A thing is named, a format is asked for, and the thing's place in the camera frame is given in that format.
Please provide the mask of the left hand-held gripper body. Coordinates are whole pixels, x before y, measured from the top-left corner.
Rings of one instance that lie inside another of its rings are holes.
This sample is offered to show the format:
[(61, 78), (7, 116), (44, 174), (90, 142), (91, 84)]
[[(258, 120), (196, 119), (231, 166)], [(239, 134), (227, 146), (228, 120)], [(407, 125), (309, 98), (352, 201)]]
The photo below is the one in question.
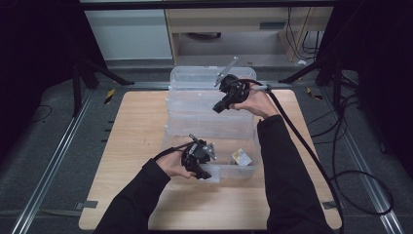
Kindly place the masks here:
[(184, 147), (182, 155), (182, 166), (193, 173), (203, 173), (201, 164), (206, 164), (210, 160), (216, 160), (214, 143), (207, 143), (203, 139), (189, 135), (192, 141)]

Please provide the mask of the black metal stand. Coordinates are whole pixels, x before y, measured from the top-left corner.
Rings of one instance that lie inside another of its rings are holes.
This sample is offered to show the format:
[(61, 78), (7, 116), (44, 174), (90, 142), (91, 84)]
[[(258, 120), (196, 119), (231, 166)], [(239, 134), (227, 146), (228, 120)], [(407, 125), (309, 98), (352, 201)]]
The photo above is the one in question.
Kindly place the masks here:
[(332, 104), (335, 110), (342, 114), (344, 109), (342, 107), (341, 101), (341, 90), (342, 90), (342, 80), (343, 80), (343, 67), (342, 63), (338, 57), (335, 56), (324, 56), (318, 58), (312, 64), (307, 65), (298, 72), (292, 74), (291, 76), (280, 80), (282, 84), (291, 84), (303, 77), (304, 75), (312, 72), (313, 70), (319, 70), (319, 75), (317, 76), (316, 83), (319, 86), (325, 86), (330, 80), (333, 81), (333, 98)]
[(73, 116), (76, 117), (82, 108), (82, 92), (81, 81), (84, 81), (88, 89), (95, 89), (98, 85), (97, 78), (94, 74), (98, 72), (107, 78), (115, 81), (122, 86), (133, 85), (132, 81), (125, 80), (115, 73), (109, 71), (107, 68), (93, 62), (88, 58), (77, 57), (72, 66), (72, 87), (73, 87), (73, 99), (74, 110)]

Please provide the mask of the black curtain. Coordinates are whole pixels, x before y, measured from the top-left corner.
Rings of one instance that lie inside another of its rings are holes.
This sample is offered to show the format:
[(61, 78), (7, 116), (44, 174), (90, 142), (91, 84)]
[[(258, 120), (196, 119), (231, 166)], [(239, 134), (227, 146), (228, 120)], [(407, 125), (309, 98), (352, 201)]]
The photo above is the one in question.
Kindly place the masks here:
[(103, 67), (81, 0), (0, 0), (0, 164), (76, 57)]
[(376, 130), (413, 178), (413, 0), (334, 7), (319, 52), (335, 52), (358, 74), (358, 94)]

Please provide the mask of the light wooden desk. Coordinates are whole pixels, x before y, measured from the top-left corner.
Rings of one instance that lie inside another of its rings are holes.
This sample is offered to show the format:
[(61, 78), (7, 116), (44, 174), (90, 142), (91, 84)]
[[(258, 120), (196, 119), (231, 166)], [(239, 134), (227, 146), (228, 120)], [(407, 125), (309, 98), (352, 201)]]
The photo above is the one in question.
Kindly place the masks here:
[(308, 31), (325, 31), (332, 7), (165, 10), (174, 62), (183, 33), (276, 31), (289, 62), (298, 60)]

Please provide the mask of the aluminium cross rail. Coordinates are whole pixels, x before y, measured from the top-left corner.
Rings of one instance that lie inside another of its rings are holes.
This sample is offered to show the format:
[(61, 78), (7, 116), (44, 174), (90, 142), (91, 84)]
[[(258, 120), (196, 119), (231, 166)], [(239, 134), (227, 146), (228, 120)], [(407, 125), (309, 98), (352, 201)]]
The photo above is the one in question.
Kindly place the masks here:
[[(262, 81), (263, 85), (269, 85), (273, 89), (289, 89), (291, 84), (279, 83), (278, 81)], [(169, 82), (134, 82), (132, 85), (126, 85), (126, 88), (140, 91), (165, 91), (169, 88)]]

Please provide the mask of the aluminium floor rail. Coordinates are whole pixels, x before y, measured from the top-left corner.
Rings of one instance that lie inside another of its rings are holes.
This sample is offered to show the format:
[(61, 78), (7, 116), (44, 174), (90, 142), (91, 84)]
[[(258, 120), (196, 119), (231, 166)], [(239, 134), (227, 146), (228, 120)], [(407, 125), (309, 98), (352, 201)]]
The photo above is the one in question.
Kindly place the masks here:
[(324, 96), (328, 107), (333, 112), (334, 118), (337, 120), (337, 127), (333, 138), (333, 147), (336, 147), (336, 142), (341, 138), (347, 147), (349, 157), (353, 160), (356, 167), (354, 170), (345, 170), (340, 173), (333, 171), (333, 180), (336, 183), (336, 187), (341, 192), (341, 188), (337, 180), (338, 177), (350, 174), (357, 175), (360, 178), (374, 209), (370, 211), (365, 206), (358, 205), (353, 200), (347, 199), (345, 193), (341, 192), (341, 196), (349, 205), (352, 205), (364, 214), (378, 216), (388, 234), (405, 234), (404, 229), (394, 213), (394, 197), (390, 189), (382, 180), (372, 173), (350, 130), (348, 129), (348, 124), (345, 119), (345, 111), (346, 107), (350, 106), (352, 95), (349, 95), (348, 97), (341, 97), (344, 112), (339, 114), (332, 104), (333, 92), (328, 91), (326, 88), (321, 88), (320, 92)]
[(65, 154), (73, 138), (75, 137), (82, 120), (84, 119), (94, 93), (95, 90), (86, 89), (85, 96), (81, 100), (80, 110), (71, 119), (46, 170), (43, 172), (39, 182), (37, 183), (34, 192), (32, 193), (24, 209), (19, 213), (11, 234), (27, 233), (34, 217), (39, 212), (40, 206), (43, 203), (43, 200), (56, 176), (56, 173), (58, 172), (62, 160), (64, 159)]

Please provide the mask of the small white green carton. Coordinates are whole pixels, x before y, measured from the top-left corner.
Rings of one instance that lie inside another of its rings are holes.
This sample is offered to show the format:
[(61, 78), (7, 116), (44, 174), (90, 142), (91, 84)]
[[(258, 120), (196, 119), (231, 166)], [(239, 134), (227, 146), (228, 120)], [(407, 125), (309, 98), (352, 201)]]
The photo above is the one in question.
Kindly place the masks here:
[(248, 166), (252, 163), (251, 158), (240, 148), (231, 155), (234, 162), (239, 166)]

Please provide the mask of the white cabinet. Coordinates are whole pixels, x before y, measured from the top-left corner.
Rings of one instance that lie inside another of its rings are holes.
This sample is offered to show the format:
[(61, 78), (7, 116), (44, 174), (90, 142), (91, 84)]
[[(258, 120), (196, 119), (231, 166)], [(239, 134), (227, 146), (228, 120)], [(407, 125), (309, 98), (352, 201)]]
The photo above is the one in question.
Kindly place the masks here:
[(86, 11), (105, 60), (171, 59), (163, 10)]

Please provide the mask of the clear plastic storage box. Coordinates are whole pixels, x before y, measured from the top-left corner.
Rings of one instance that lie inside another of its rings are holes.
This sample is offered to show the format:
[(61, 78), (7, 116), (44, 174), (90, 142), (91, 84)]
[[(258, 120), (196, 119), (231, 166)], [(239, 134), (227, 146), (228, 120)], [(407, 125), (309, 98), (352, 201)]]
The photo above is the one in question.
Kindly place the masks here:
[[(184, 144), (193, 135), (214, 143), (217, 159), (202, 164), (211, 174), (210, 181), (250, 179), (261, 161), (254, 116), (245, 110), (216, 113), (212, 109), (224, 97), (214, 86), (221, 71), (218, 66), (177, 66), (171, 71), (162, 147)], [(240, 148), (251, 158), (250, 165), (239, 166), (232, 159)]]

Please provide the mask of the person's left hand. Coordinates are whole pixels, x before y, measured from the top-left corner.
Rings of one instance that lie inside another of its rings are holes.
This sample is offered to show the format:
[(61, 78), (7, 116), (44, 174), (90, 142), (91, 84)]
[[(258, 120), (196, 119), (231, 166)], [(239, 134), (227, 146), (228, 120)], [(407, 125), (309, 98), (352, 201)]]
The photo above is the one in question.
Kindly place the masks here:
[(156, 160), (158, 166), (169, 176), (182, 176), (190, 178), (195, 176), (194, 172), (188, 172), (181, 164), (182, 153), (180, 151), (171, 152)]

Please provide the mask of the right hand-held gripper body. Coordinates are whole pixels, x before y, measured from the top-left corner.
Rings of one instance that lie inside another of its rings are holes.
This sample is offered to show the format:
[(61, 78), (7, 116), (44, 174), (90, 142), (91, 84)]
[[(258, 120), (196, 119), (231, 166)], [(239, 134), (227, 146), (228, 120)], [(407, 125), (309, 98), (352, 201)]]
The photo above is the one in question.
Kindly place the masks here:
[(233, 57), (232, 61), (217, 74), (214, 86), (219, 87), (219, 91), (225, 94), (219, 104), (239, 103), (247, 98), (246, 82), (242, 82), (239, 77), (230, 73), (238, 59)]

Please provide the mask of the person's right hand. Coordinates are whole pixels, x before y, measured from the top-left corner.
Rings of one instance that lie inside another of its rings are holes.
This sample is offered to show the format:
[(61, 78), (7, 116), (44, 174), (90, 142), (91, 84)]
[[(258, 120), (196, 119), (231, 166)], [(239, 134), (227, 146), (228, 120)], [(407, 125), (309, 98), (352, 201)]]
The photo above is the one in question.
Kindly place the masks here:
[(262, 117), (263, 119), (280, 114), (273, 101), (264, 90), (256, 84), (250, 84), (249, 94), (245, 101), (232, 103), (230, 108), (247, 110), (253, 115)]

